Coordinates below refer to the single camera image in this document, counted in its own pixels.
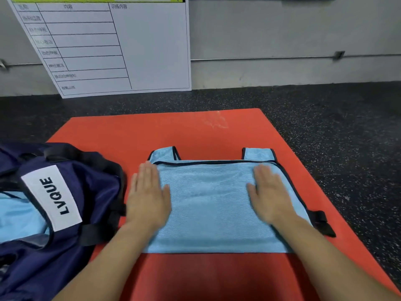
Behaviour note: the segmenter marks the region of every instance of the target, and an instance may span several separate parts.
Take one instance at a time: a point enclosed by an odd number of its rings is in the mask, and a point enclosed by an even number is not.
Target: white wall
[[[190,0],[192,59],[401,54],[401,0]],[[39,62],[6,0],[0,58]],[[194,89],[401,80],[401,56],[192,63]],[[0,72],[0,96],[57,93],[41,66]]]

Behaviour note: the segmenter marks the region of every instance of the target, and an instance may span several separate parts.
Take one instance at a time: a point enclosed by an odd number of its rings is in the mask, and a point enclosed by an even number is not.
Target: vest
[[[183,161],[175,147],[153,151],[162,185],[169,184],[172,213],[151,240],[148,253],[288,253],[278,232],[258,219],[246,189],[253,167],[278,173],[295,212],[321,233],[335,237],[323,211],[308,210],[272,149],[244,148],[235,161]]]

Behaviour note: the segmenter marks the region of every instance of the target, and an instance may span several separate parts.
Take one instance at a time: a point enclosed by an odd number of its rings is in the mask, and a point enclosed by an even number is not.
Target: white board
[[[190,91],[185,0],[8,0],[63,98]]]

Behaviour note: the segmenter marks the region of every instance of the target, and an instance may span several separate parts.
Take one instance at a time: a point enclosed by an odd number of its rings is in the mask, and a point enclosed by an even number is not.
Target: forearm
[[[124,225],[53,301],[119,300],[132,267],[151,236],[152,232],[141,225]]]
[[[322,301],[399,301],[301,217],[281,218],[273,226],[302,261]]]

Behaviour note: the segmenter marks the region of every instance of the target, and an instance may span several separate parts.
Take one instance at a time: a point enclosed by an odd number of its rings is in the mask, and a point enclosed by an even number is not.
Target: hand
[[[135,173],[131,179],[126,225],[144,226],[153,234],[166,224],[170,212],[170,187],[160,188],[156,165],[148,161],[141,164],[138,174]]]
[[[273,174],[269,166],[253,168],[256,185],[248,183],[247,189],[252,207],[265,223],[272,224],[279,218],[296,216],[291,199],[278,174]]]

